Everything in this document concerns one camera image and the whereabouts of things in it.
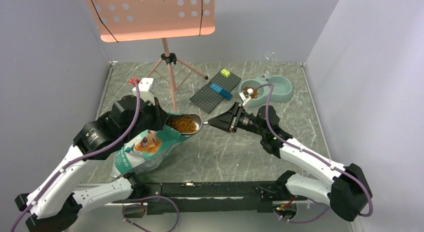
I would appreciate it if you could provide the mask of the metal food scoop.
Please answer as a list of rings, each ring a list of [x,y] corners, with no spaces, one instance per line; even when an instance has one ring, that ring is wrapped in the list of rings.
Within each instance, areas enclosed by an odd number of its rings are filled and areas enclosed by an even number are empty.
[[[199,114],[184,113],[170,114],[165,124],[184,136],[191,136],[197,134],[203,126],[209,123],[203,120]]]

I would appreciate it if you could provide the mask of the green pet food bag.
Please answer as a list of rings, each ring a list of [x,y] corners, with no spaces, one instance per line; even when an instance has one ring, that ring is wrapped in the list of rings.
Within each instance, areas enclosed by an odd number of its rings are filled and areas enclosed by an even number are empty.
[[[115,152],[111,177],[117,179],[127,173],[139,175],[156,169],[174,148],[190,137],[167,125],[159,131],[141,132]]]

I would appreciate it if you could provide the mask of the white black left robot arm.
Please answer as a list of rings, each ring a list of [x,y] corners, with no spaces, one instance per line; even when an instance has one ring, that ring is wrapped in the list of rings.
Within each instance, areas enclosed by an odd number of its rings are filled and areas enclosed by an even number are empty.
[[[30,232],[61,232],[80,215],[105,204],[139,201],[144,184],[133,172],[115,182],[89,190],[77,190],[86,174],[140,133],[159,131],[168,114],[156,97],[127,95],[76,135],[67,154],[50,176],[31,193],[21,193],[15,203],[27,216]]]

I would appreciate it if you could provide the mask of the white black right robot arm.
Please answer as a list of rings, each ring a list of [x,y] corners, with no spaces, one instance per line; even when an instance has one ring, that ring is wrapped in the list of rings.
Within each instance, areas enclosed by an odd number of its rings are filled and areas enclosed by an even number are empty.
[[[279,126],[280,117],[271,105],[261,106],[256,115],[234,103],[207,120],[206,125],[227,133],[244,130],[261,137],[262,148],[270,155],[306,170],[312,178],[293,171],[276,180],[276,194],[282,200],[300,196],[327,206],[345,221],[369,217],[374,211],[372,192],[363,170],[356,164],[344,165],[309,149]]]

